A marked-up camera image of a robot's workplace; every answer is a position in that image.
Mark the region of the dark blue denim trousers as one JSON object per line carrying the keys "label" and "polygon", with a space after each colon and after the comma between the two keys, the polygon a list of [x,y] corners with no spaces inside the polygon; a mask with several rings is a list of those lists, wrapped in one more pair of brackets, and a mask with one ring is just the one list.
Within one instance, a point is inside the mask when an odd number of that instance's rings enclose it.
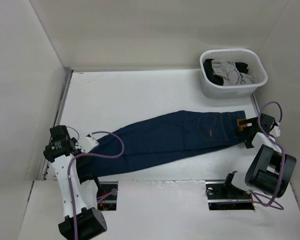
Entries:
{"label": "dark blue denim trousers", "polygon": [[91,150],[96,155],[120,157],[80,157],[78,177],[125,174],[238,145],[244,138],[237,119],[245,118],[243,110],[180,110],[127,125],[99,138],[99,145]]}

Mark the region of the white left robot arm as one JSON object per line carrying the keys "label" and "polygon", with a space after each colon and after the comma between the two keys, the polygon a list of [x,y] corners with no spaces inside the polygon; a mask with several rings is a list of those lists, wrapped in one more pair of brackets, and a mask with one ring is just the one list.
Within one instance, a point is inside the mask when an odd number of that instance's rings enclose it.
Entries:
{"label": "white left robot arm", "polygon": [[91,240],[108,230],[97,199],[102,195],[98,178],[88,174],[78,177],[74,157],[84,153],[65,125],[50,130],[50,143],[43,155],[54,170],[62,196],[63,221],[58,224],[60,234],[67,240]]}

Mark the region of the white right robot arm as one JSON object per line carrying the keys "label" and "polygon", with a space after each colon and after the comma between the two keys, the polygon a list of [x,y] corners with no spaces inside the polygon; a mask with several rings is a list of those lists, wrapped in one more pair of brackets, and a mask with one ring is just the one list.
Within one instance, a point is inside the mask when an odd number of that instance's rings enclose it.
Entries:
{"label": "white right robot arm", "polygon": [[276,137],[280,135],[279,124],[274,117],[262,113],[250,119],[239,118],[237,125],[243,135],[245,147],[258,150],[245,174],[244,183],[270,196],[275,194],[279,184],[275,197],[282,197],[297,159],[287,153],[283,154],[280,147],[275,144]]}

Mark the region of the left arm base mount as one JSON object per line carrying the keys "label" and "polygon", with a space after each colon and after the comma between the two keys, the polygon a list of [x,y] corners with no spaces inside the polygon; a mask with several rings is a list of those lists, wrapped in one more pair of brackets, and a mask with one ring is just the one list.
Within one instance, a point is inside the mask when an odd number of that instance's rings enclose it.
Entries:
{"label": "left arm base mount", "polygon": [[101,182],[100,186],[97,192],[97,209],[100,211],[116,211],[119,190],[118,182]]}

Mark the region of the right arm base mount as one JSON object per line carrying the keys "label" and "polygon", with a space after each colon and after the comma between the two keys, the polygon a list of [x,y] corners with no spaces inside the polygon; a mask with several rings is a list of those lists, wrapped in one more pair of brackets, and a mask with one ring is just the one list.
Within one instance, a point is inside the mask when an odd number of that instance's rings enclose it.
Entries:
{"label": "right arm base mount", "polygon": [[252,196],[232,184],[225,185],[225,180],[205,182],[205,195],[211,211],[254,211]]}

